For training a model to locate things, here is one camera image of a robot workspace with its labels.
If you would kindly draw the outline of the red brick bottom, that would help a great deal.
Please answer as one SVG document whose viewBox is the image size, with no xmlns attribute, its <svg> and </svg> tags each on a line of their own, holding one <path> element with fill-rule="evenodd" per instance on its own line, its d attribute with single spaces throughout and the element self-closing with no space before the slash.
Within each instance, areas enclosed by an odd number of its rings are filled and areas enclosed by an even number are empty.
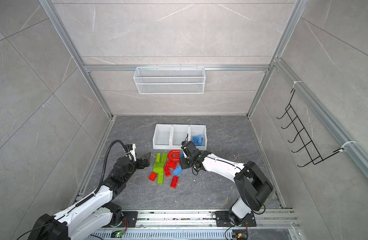
<svg viewBox="0 0 368 240">
<path fill-rule="evenodd" d="M 173 189 L 176 189 L 177 185 L 178 185 L 178 182 L 179 182 L 179 177 L 173 176 L 170 187 L 173 188 Z"/>
</svg>

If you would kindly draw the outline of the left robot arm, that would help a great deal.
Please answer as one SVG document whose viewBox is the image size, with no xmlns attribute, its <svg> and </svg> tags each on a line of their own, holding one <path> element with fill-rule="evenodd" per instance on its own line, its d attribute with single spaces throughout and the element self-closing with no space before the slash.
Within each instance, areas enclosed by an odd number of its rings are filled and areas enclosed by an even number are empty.
<svg viewBox="0 0 368 240">
<path fill-rule="evenodd" d="M 106 175 L 109 154 L 116 143 L 121 144 L 125 155 L 118 158 L 110 174 Z M 150 163 L 151 153 L 138 157 L 135 144 L 113 141 L 107 149 L 97 188 L 56 214 L 42 215 L 31 230 L 19 237 L 29 240 L 83 240 L 105 226 L 128 228 L 137 214 L 126 217 L 122 207 L 113 203 L 113 199 L 126 188 L 128 180 L 137 170 L 149 167 Z"/>
</svg>

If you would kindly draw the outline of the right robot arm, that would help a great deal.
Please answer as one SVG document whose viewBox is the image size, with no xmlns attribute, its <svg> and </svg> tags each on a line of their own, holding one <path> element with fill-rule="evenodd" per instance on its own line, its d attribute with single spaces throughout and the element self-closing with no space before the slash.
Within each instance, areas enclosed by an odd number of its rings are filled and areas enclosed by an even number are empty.
<svg viewBox="0 0 368 240">
<path fill-rule="evenodd" d="M 249 214 L 258 213 L 273 191 L 273 185 L 256 163 L 245 164 L 225 160 L 209 151 L 201 151 L 192 141 L 183 141 L 180 158 L 182 169 L 192 169 L 197 175 L 200 170 L 216 173 L 235 183 L 240 198 L 228 210 L 228 218 L 235 224 Z"/>
</svg>

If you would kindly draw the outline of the green brick middle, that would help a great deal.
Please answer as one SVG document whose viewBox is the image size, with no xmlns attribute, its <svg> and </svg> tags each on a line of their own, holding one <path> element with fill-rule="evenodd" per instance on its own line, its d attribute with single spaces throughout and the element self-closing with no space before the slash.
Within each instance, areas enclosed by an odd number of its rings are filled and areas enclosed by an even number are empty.
<svg viewBox="0 0 368 240">
<path fill-rule="evenodd" d="M 154 168 L 157 168 L 157 169 L 163 169 L 164 166 L 165 166 L 164 163 L 158 163 L 158 162 L 154 163 Z"/>
</svg>

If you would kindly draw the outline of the small red square brick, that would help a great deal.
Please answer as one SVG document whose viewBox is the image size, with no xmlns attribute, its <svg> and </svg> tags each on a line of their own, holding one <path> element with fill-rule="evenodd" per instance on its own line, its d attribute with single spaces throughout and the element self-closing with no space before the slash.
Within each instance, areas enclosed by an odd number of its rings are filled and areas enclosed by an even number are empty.
<svg viewBox="0 0 368 240">
<path fill-rule="evenodd" d="M 155 172 L 152 172 L 150 175 L 149 175 L 149 180 L 154 182 L 156 179 L 158 178 L 158 174 L 155 173 Z"/>
</svg>

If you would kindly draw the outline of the green brick top left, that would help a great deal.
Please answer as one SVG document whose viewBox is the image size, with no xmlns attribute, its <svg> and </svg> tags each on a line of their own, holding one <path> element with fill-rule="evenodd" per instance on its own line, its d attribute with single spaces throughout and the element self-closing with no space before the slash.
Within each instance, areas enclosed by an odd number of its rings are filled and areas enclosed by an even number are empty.
<svg viewBox="0 0 368 240">
<path fill-rule="evenodd" d="M 161 162 L 161 154 L 160 153 L 157 153 L 157 155 L 156 155 L 156 162 L 157 163 Z"/>
</svg>

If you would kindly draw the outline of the red curved arch piece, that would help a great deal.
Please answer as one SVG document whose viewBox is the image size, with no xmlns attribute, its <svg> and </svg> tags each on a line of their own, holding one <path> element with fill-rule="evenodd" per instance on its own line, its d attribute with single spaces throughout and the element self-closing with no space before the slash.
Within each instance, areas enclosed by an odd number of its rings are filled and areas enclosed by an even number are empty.
<svg viewBox="0 0 368 240">
<path fill-rule="evenodd" d="M 174 163 L 179 163 L 180 157 L 181 157 L 180 150 L 171 150 L 168 154 L 169 161 L 174 162 Z"/>
</svg>

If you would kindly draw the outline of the green studded brick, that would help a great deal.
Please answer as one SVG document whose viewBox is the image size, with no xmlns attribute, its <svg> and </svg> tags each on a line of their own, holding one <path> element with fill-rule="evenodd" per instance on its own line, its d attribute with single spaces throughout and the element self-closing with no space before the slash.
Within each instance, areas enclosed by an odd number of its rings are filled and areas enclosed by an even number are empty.
<svg viewBox="0 0 368 240">
<path fill-rule="evenodd" d="M 164 168 L 163 167 L 154 167 L 154 173 L 164 174 Z"/>
</svg>

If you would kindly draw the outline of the red brick under arch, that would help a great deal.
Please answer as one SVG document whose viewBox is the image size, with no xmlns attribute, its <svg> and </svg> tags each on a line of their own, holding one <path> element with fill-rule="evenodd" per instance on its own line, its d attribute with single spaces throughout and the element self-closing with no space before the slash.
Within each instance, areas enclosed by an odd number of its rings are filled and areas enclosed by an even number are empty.
<svg viewBox="0 0 368 240">
<path fill-rule="evenodd" d="M 172 162 L 172 161 L 167 161 L 166 166 L 174 170 L 177 167 L 177 163 Z"/>
</svg>

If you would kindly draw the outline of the green brick bottom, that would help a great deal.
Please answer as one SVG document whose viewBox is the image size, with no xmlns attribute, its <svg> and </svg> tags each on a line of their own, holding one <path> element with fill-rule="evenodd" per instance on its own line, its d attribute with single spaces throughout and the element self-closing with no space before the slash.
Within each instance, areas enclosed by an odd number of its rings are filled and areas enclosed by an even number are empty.
<svg viewBox="0 0 368 240">
<path fill-rule="evenodd" d="M 162 185 L 164 183 L 164 173 L 158 173 L 158 185 Z"/>
</svg>

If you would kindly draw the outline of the green brick top right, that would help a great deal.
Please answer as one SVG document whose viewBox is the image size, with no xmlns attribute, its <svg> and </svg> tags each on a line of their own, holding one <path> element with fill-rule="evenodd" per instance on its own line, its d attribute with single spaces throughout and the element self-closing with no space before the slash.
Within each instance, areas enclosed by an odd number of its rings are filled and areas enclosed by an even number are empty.
<svg viewBox="0 0 368 240">
<path fill-rule="evenodd" d="M 162 153 L 160 162 L 165 164 L 167 162 L 167 159 L 168 159 L 168 154 L 167 153 Z"/>
</svg>

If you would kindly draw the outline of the right white bin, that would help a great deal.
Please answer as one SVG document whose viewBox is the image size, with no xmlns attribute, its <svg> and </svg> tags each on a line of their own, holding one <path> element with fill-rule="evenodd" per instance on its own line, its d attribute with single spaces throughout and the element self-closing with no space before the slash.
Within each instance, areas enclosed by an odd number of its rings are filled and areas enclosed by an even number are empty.
<svg viewBox="0 0 368 240">
<path fill-rule="evenodd" d="M 206 150 L 207 149 L 207 135 L 206 135 L 206 125 L 190 125 L 189 126 L 189 137 L 188 140 L 192 141 L 192 136 L 202 135 L 203 141 L 202 145 L 197 145 L 196 147 L 199 150 Z"/>
</svg>

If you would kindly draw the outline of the white bin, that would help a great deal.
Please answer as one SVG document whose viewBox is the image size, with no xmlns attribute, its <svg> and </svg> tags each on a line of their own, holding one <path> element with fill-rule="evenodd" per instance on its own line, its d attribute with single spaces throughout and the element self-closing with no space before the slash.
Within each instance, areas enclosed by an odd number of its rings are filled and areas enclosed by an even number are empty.
<svg viewBox="0 0 368 240">
<path fill-rule="evenodd" d="M 171 130 L 173 125 L 156 124 L 153 136 L 154 150 L 170 150 L 171 149 Z"/>
<path fill-rule="evenodd" d="M 182 142 L 189 137 L 189 125 L 176 125 L 171 126 L 170 131 L 170 149 L 180 150 Z"/>
<path fill-rule="evenodd" d="M 196 147 L 199 150 L 206 150 L 207 149 L 207 135 L 206 135 L 206 125 L 190 125 L 189 126 L 189 137 L 188 140 L 192 141 L 192 136 L 202 135 L 203 141 L 202 145 L 197 145 Z"/>
</svg>

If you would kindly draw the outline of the middle white bin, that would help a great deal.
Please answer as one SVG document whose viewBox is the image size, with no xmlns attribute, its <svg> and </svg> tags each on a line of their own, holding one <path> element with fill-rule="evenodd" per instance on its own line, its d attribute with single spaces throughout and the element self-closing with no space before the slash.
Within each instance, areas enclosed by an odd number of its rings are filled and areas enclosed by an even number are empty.
<svg viewBox="0 0 368 240">
<path fill-rule="evenodd" d="M 182 142 L 189 137 L 189 125 L 176 125 L 171 126 L 170 131 L 170 149 L 180 150 Z"/>
</svg>

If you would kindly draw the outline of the red brick centre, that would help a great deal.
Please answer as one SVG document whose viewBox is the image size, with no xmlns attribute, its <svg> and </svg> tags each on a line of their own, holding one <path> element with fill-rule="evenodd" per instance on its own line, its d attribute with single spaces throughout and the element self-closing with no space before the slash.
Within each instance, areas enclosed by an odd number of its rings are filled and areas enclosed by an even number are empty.
<svg viewBox="0 0 368 240">
<path fill-rule="evenodd" d="M 164 174 L 165 174 L 165 177 L 170 177 L 172 174 L 171 174 L 171 170 L 168 166 L 165 166 L 164 167 Z"/>
</svg>

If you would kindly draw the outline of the left white bin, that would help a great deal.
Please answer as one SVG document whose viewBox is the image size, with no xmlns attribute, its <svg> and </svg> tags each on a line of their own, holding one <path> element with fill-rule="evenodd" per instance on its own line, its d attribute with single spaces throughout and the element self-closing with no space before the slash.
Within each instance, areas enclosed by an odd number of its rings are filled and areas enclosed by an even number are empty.
<svg viewBox="0 0 368 240">
<path fill-rule="evenodd" d="M 171 149 L 171 130 L 173 125 L 156 124 L 153 136 L 154 150 L 170 150 Z"/>
</svg>

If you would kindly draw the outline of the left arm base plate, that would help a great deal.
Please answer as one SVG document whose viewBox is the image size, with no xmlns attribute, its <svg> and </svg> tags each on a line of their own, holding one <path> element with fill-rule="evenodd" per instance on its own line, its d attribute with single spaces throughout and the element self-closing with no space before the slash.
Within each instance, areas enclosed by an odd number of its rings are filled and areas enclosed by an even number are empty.
<svg viewBox="0 0 368 240">
<path fill-rule="evenodd" d="M 126 226 L 134 228 L 138 219 L 138 211 L 116 212 L 106 227 L 125 228 Z"/>
</svg>

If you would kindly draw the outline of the aluminium front rail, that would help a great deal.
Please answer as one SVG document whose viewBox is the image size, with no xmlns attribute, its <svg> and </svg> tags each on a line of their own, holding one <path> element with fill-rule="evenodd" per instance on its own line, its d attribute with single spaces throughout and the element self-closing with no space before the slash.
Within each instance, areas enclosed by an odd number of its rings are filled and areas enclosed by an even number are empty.
<svg viewBox="0 0 368 240">
<path fill-rule="evenodd" d="M 256 227 L 217 227 L 211 214 L 226 209 L 124 210 L 138 211 L 134 228 L 103 227 L 89 240 L 303 240 L 298 219 L 290 209 L 254 214 Z"/>
</svg>

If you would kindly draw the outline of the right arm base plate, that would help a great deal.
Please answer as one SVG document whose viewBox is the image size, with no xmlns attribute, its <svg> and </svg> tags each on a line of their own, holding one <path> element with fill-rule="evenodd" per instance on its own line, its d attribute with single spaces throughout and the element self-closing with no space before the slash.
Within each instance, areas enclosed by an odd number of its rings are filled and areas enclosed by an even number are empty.
<svg viewBox="0 0 368 240">
<path fill-rule="evenodd" d="M 252 212 L 248 213 L 243 219 L 239 219 L 229 211 L 216 211 L 211 214 L 211 218 L 216 221 L 217 227 L 256 227 L 257 223 Z"/>
</svg>

